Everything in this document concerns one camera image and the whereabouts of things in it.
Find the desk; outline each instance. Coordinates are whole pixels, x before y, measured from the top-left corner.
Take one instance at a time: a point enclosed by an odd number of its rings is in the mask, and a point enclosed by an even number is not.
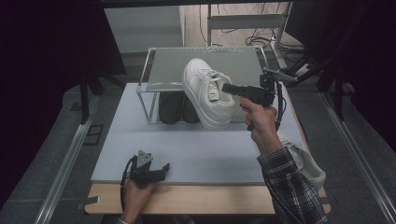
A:
[[[128,84],[122,98],[119,108],[113,120],[118,122],[120,115],[132,116],[133,111],[123,111],[125,104],[130,104],[130,97],[137,99],[134,91],[137,84]],[[296,122],[297,118],[292,109],[292,104],[286,89],[284,96],[288,101],[288,109],[291,118]],[[300,127],[294,129],[306,142],[302,135]],[[107,138],[115,133],[111,127]],[[323,202],[323,208],[326,213],[331,210],[327,200],[325,190],[319,192]],[[89,198],[98,197],[96,203],[87,204],[85,210],[89,214],[120,214],[120,183],[117,181],[105,183],[94,181]],[[267,187],[260,183],[238,184],[238,185],[182,185],[172,182],[162,183],[156,188],[146,206],[143,214],[274,214],[271,196]]]

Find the black shoe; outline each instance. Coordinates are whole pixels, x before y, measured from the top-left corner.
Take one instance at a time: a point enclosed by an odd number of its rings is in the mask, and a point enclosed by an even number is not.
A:
[[[190,101],[189,97],[184,94],[184,102],[183,102],[183,120],[190,123],[198,123],[199,122],[199,117],[198,114],[194,108],[194,105]]]
[[[183,91],[160,92],[158,113],[162,123],[174,124],[180,121],[183,96]]]

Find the shoe sole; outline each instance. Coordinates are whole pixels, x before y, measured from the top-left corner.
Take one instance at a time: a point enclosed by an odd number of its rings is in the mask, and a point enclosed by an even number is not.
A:
[[[186,92],[186,95],[189,97],[190,101],[194,105],[195,111],[198,114],[198,117],[201,121],[201,123],[209,130],[212,131],[218,131],[218,130],[224,130],[225,128],[228,127],[230,124],[231,120],[228,120],[227,122],[217,122],[208,117],[204,111],[202,111],[201,107],[199,106],[198,99],[195,97],[195,95],[192,93],[192,89],[189,87],[189,85],[186,82],[186,68],[184,68],[183,76],[181,77],[181,82],[182,82],[182,88],[184,92]]]

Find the plaid shirt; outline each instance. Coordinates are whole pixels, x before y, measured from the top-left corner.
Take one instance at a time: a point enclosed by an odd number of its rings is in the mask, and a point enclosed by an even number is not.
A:
[[[272,193],[301,223],[327,221],[315,187],[298,171],[286,147],[269,155],[261,155],[257,160],[268,189],[273,190]],[[297,223],[274,196],[273,203],[281,223]]]

